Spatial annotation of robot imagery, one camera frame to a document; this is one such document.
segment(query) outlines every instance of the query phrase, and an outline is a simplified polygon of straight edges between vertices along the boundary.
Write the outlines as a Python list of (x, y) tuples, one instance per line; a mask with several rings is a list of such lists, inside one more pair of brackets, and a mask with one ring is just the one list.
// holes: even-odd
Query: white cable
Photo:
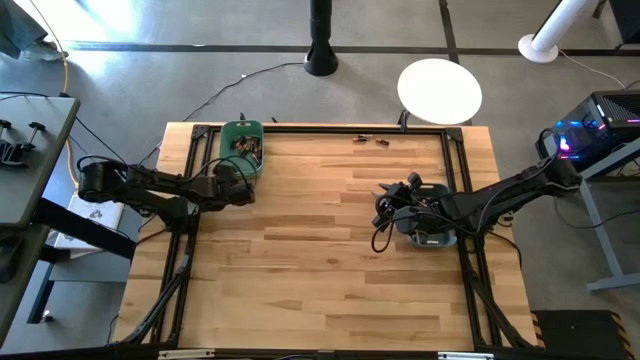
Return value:
[(583, 63), (581, 63), (581, 62), (579, 62), (578, 60), (573, 59), (572, 57), (570, 57), (569, 55), (567, 55), (564, 51), (562, 51), (562, 50), (560, 50), (560, 49), (558, 49), (558, 51), (560, 51), (560, 53), (561, 53), (562, 55), (564, 55), (564, 57), (566, 57), (566, 58), (567, 58), (567, 60), (572, 61), (572, 62), (574, 62), (574, 63), (576, 63), (576, 64), (578, 64), (578, 65), (582, 66), (583, 68), (585, 68), (585, 69), (587, 69), (587, 70), (589, 70), (589, 71), (593, 71), (593, 72), (594, 72), (594, 73), (596, 73), (596, 74), (600, 74), (600, 75), (602, 75), (602, 76), (606, 76), (606, 77), (608, 77), (609, 79), (614, 80), (615, 82), (617, 82), (618, 84), (620, 84), (620, 86), (622, 86), (622, 88), (623, 88), (623, 89), (626, 89), (626, 88), (627, 88), (627, 86), (626, 86), (622, 81), (618, 80), (618, 78), (616, 78), (615, 76), (613, 76), (613, 75), (609, 75), (609, 74), (606, 74), (606, 73), (603, 73), (602, 71), (598, 71), (598, 70), (593, 69), (593, 68), (590, 68), (590, 67), (588, 67), (587, 65), (585, 65), (585, 64), (583, 64)]

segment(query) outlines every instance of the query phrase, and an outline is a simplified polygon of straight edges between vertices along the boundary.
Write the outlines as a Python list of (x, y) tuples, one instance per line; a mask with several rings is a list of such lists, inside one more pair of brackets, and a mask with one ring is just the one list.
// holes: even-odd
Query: butcher block tabletop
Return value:
[[(184, 172), (193, 126), (167, 125), (159, 170)], [(462, 129), (473, 188), (498, 181), (489, 129)], [(354, 143), (353, 137), (265, 134), (256, 202), (202, 214), (180, 348), (473, 349), (456, 247), (415, 249), (397, 232), (382, 254), (370, 245), (371, 192), (384, 192), (379, 183), (406, 182), (415, 171), (425, 183), (446, 184), (440, 138), (374, 135)], [(376, 137), (389, 146), (376, 144)], [(215, 158), (217, 137), (213, 146)], [(451, 149), (461, 188), (453, 144)], [(154, 219), (140, 237), (163, 227)], [(509, 229), (496, 232), (512, 239)], [(386, 232), (378, 247), (385, 239)], [(169, 240), (163, 233), (138, 246), (114, 341), (131, 333), (158, 297)], [(536, 343), (516, 252), (490, 235), (485, 251), (496, 302), (522, 336)], [(173, 306), (168, 305), (163, 338)]]

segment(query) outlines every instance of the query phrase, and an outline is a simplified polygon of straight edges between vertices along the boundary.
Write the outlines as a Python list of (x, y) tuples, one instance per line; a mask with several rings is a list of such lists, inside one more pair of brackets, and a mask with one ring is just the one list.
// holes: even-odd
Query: white round lamp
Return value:
[(482, 104), (478, 80), (467, 69), (443, 59), (416, 61), (404, 69), (398, 96), (412, 115), (440, 125), (463, 123)]

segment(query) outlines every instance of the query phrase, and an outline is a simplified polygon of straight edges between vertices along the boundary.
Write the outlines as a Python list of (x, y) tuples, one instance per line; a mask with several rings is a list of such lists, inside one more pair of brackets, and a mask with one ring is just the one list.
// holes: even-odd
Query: black pole base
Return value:
[(328, 76), (338, 70), (338, 57), (328, 41), (322, 45), (311, 44), (304, 58), (304, 69), (313, 76)]

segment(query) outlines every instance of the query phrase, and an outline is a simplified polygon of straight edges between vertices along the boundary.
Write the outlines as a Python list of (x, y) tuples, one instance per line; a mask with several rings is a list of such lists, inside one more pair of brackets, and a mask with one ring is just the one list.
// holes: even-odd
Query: green tray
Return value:
[(260, 137), (260, 151), (262, 152), (262, 162), (258, 165), (251, 155), (245, 156), (245, 159), (250, 161), (257, 170), (257, 173), (253, 170), (251, 165), (246, 161), (239, 158), (231, 158), (234, 163), (238, 165), (245, 177), (253, 179), (260, 175), (262, 167), (264, 166), (264, 128), (262, 123), (255, 120), (240, 120), (230, 121), (222, 127), (220, 131), (220, 157), (226, 158), (229, 156), (240, 156), (240, 153), (231, 149), (231, 143), (237, 136), (258, 136)]

